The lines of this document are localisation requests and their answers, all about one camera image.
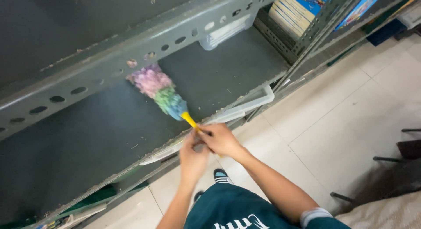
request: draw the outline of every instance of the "hand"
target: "hand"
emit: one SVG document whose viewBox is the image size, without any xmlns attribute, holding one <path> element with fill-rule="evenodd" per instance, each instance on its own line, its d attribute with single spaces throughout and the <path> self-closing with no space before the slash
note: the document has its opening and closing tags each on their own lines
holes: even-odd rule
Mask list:
<svg viewBox="0 0 421 229">
<path fill-rule="evenodd" d="M 201 152 L 195 152 L 193 150 L 193 146 L 197 144 L 195 137 L 197 137 L 197 130 L 193 129 L 184 139 L 183 147 L 180 149 L 182 184 L 189 184 L 193 187 L 205 173 L 210 152 L 207 146 L 204 146 Z"/>
<path fill-rule="evenodd" d="M 201 139 L 215 153 L 232 157 L 238 161 L 240 157 L 249 152 L 245 149 L 231 133 L 225 124 L 198 125 L 199 129 L 212 133 L 212 136 L 200 131 Z"/>
</svg>

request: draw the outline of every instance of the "rainbow feather duster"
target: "rainbow feather duster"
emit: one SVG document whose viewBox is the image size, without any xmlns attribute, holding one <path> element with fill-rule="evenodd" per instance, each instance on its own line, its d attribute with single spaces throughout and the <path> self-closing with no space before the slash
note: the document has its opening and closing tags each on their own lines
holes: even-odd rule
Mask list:
<svg viewBox="0 0 421 229">
<path fill-rule="evenodd" d="M 154 63 L 135 71 L 126 79 L 138 87 L 141 93 L 154 99 L 165 114 L 179 121 L 188 116 L 187 102 L 176 93 L 173 81 L 162 72 L 158 64 Z"/>
</svg>

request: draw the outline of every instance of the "box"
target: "box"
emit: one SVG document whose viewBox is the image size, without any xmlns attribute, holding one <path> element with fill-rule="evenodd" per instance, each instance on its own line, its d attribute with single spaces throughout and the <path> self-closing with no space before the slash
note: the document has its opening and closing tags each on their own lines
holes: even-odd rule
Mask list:
<svg viewBox="0 0 421 229">
<path fill-rule="evenodd" d="M 276 0 L 269 16 L 298 40 L 327 0 Z"/>
<path fill-rule="evenodd" d="M 359 20 L 361 16 L 374 4 L 377 0 L 361 0 L 355 8 L 344 18 L 342 22 L 335 28 L 335 31 L 345 27 L 346 25 Z"/>
</svg>

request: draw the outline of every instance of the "teal shirt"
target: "teal shirt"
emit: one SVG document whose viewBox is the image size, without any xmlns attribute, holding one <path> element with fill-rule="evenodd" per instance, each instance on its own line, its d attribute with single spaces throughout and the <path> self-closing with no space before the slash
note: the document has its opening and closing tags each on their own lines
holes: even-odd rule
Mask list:
<svg viewBox="0 0 421 229">
<path fill-rule="evenodd" d="M 255 193 L 227 183 L 211 186 L 187 216 L 184 229 L 299 229 L 271 203 Z M 316 217 L 306 229 L 349 229 L 332 217 Z"/>
</svg>

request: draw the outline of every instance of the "person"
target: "person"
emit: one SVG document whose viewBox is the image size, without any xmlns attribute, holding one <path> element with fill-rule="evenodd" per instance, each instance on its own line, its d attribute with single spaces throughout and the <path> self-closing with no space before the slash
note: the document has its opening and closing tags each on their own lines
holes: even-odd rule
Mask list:
<svg viewBox="0 0 421 229">
<path fill-rule="evenodd" d="M 180 149 L 181 181 L 157 229 L 349 228 L 320 208 L 301 188 L 255 158 L 225 124 L 199 125 L 199 129 L 203 132 L 193 130 Z M 206 145 L 195 152 L 193 146 L 198 138 Z M 270 203 L 247 189 L 230 184 L 227 173 L 216 169 L 216 183 L 196 195 L 196 202 L 188 212 L 193 190 L 207 168 L 211 151 L 240 163 Z"/>
</svg>

